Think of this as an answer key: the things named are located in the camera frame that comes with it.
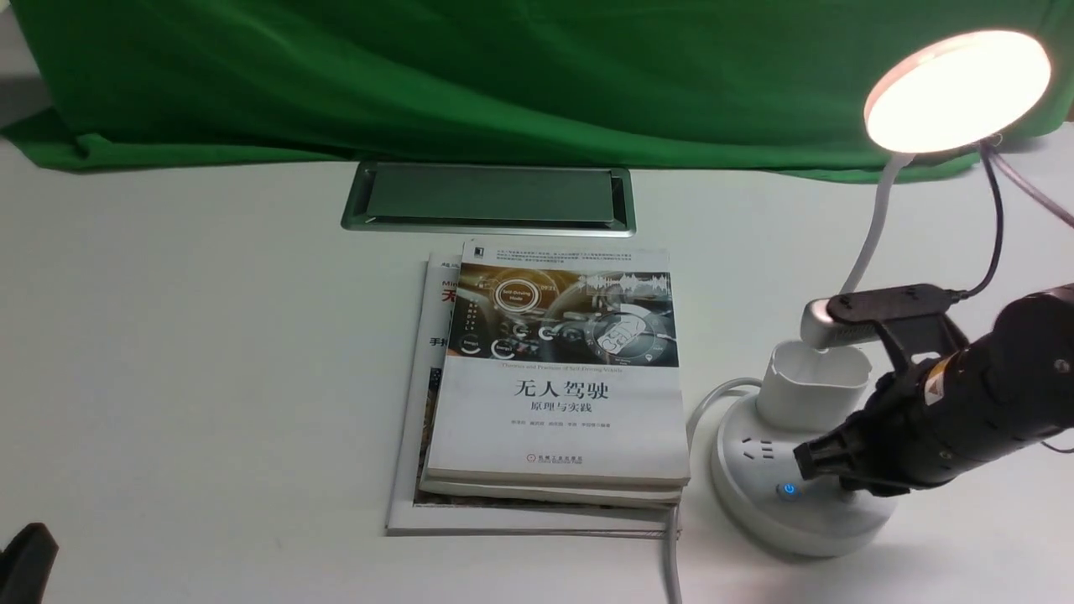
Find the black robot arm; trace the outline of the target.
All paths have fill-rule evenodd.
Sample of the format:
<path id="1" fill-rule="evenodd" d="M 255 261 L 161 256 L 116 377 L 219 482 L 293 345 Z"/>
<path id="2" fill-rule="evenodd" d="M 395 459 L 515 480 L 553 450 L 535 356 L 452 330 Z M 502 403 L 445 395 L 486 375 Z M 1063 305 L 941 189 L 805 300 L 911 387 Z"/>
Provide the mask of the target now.
<path id="1" fill-rule="evenodd" d="M 1010 302 L 976 341 L 948 317 L 954 299 L 920 284 L 822 300 L 810 345 L 881 341 L 892 368 L 862 409 L 795 447 L 806 481 L 903 497 L 1071 428 L 1071 285 Z"/>

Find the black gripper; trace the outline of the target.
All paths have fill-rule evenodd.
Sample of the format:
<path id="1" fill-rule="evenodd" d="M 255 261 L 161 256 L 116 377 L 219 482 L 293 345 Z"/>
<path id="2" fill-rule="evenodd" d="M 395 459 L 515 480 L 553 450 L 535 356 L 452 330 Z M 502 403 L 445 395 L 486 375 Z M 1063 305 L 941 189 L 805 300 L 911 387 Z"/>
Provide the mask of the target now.
<path id="1" fill-rule="evenodd" d="M 855 459 L 844 430 L 798 444 L 801 478 L 840 476 L 850 491 L 901 497 L 1069 430 L 1070 294 L 1008 303 L 985 336 L 937 361 L 899 368 L 892 385 L 870 400 L 879 402 L 889 409 L 860 425 L 863 450 Z"/>

